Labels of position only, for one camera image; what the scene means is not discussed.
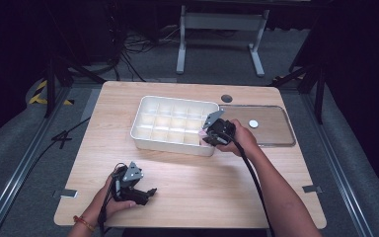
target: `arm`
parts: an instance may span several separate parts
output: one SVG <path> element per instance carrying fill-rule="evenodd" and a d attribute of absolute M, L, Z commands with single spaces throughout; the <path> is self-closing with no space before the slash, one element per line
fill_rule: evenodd
<path fill-rule="evenodd" d="M 261 189 L 269 222 L 277 236 L 321 236 L 303 201 L 273 167 L 259 148 L 251 132 L 232 120 L 236 126 L 235 139 L 244 148 L 246 156 L 254 165 Z M 240 156 L 239 150 L 230 143 L 217 145 L 221 151 L 231 151 Z"/>
<path fill-rule="evenodd" d="M 100 214 L 101 206 L 103 206 L 104 199 L 107 194 L 107 190 L 110 188 L 112 177 L 109 176 L 106 180 L 104 186 L 97 192 L 94 199 L 91 201 L 89 206 L 85 209 L 82 218 L 92 227 L 98 226 L 98 216 Z M 110 219 L 116 212 L 134 207 L 136 203 L 132 200 L 126 201 L 115 201 L 111 199 L 107 204 L 107 219 Z M 69 237 L 85 237 L 92 236 L 92 231 L 83 223 L 76 222 L 69 232 Z"/>

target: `bracelet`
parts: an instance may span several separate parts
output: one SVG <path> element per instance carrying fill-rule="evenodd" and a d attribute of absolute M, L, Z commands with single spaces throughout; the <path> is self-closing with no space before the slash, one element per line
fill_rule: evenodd
<path fill-rule="evenodd" d="M 94 232 L 95 231 L 95 228 L 93 226 L 91 226 L 90 224 L 88 224 L 88 222 L 86 222 L 82 216 L 81 217 L 78 217 L 77 215 L 73 216 L 73 221 L 76 222 L 81 222 L 82 224 L 84 224 L 89 230 L 91 230 L 91 232 Z"/>

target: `white plastic container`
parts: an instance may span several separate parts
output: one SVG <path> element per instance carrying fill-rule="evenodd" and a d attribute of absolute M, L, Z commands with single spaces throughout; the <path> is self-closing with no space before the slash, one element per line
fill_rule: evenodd
<path fill-rule="evenodd" d="M 211 156 L 214 147 L 199 144 L 207 116 L 219 110 L 211 102 L 143 97 L 130 135 L 140 149 Z"/>

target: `wooden table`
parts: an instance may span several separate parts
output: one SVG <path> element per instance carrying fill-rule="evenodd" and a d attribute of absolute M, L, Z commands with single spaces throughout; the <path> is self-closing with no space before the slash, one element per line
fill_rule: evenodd
<path fill-rule="evenodd" d="M 261 200 L 248 169 L 239 157 L 216 150 L 211 157 L 184 155 L 135 147 L 130 130 L 140 100 L 147 95 L 231 105 L 273 105 L 285 109 L 277 89 L 270 87 L 196 84 L 107 82 L 89 122 L 66 189 L 76 198 L 63 197 L 54 215 L 58 225 L 73 225 L 104 184 L 114 166 L 134 161 L 144 178 L 141 191 L 158 188 L 144 206 L 125 210 L 106 225 L 117 227 L 268 228 Z M 264 148 L 282 176 L 300 195 L 318 228 L 326 218 L 312 185 L 298 143 L 292 147 Z"/>

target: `rectangular glass plate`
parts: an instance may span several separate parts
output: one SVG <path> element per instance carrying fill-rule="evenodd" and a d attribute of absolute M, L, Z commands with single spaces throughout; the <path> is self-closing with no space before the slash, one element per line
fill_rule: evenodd
<path fill-rule="evenodd" d="M 296 143 L 288 116 L 279 106 L 220 105 L 219 107 L 224 110 L 222 119 L 237 119 L 242 126 L 252 132 L 259 146 L 294 146 Z M 250 120 L 255 120 L 258 127 L 250 127 Z"/>

